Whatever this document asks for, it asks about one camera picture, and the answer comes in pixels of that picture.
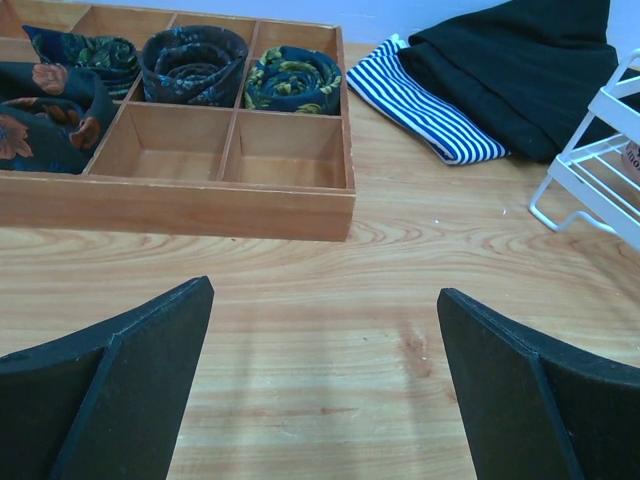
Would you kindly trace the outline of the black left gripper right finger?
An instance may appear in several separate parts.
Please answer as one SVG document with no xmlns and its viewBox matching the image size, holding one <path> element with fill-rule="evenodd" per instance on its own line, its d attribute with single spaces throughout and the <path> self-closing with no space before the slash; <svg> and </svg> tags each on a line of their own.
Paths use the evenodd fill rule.
<svg viewBox="0 0 640 480">
<path fill-rule="evenodd" d="M 437 312 L 477 478 L 638 478 L 638 368 L 454 288 Z"/>
</svg>

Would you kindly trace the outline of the small white pink-handled cup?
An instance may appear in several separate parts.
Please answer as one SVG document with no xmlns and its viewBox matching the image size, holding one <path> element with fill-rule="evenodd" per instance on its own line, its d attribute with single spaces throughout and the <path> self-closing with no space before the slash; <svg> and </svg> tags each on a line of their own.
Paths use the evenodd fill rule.
<svg viewBox="0 0 640 480">
<path fill-rule="evenodd" d="M 636 184 L 640 183 L 640 146 L 629 141 L 621 152 L 621 162 L 628 177 Z"/>
</svg>

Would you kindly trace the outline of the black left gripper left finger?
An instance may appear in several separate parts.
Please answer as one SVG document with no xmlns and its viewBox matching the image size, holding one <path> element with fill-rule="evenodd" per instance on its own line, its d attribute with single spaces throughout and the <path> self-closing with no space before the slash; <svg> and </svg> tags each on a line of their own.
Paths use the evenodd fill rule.
<svg viewBox="0 0 640 480">
<path fill-rule="evenodd" d="M 213 299 L 196 277 L 3 356 L 2 478 L 166 478 Z"/>
</svg>

